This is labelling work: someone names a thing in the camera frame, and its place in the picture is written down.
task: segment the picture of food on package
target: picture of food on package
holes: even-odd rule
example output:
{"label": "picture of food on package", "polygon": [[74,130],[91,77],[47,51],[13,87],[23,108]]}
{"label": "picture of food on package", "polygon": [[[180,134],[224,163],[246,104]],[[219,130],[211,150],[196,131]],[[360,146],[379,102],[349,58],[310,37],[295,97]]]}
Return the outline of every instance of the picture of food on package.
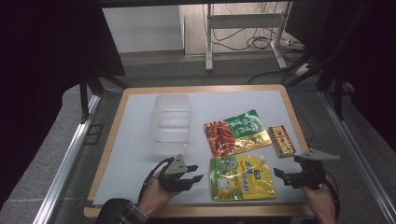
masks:
{"label": "picture of food on package", "polygon": [[215,157],[210,160],[212,201],[275,198],[271,172],[254,156]]}
{"label": "picture of food on package", "polygon": [[204,131],[214,157],[231,156],[272,143],[254,109],[236,117],[206,123]]}

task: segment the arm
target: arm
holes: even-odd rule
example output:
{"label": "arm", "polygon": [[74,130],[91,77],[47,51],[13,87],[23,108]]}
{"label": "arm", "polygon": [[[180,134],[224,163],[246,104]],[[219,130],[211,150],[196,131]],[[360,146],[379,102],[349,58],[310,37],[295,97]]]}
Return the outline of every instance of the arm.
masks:
{"label": "arm", "polygon": [[320,189],[312,190],[301,187],[308,205],[320,224],[335,224],[335,208],[332,193],[329,188],[322,184]]}
{"label": "arm", "polygon": [[161,188],[157,179],[159,172],[153,175],[146,186],[143,197],[138,206],[129,203],[120,213],[116,223],[144,224],[156,211],[161,210],[180,192],[168,192]]}

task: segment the sleeve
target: sleeve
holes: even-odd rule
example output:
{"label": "sleeve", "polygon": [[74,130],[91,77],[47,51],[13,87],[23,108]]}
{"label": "sleeve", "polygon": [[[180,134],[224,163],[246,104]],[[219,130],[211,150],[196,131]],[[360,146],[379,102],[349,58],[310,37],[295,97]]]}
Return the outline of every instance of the sleeve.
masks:
{"label": "sleeve", "polygon": [[119,214],[116,224],[145,224],[149,217],[140,211],[134,204],[128,203]]}

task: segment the plastic container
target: plastic container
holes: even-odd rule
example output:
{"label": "plastic container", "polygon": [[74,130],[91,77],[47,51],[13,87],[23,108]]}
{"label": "plastic container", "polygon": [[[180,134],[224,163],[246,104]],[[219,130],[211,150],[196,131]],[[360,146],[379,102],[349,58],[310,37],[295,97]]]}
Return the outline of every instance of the plastic container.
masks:
{"label": "plastic container", "polygon": [[186,154],[189,149],[191,104],[186,94],[163,94],[155,99],[148,141],[158,155]]}

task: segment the wall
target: wall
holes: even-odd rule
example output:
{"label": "wall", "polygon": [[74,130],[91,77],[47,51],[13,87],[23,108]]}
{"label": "wall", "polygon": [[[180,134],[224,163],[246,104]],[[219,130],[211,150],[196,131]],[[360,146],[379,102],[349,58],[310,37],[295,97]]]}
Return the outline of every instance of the wall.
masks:
{"label": "wall", "polygon": [[183,49],[179,6],[103,11],[119,53]]}

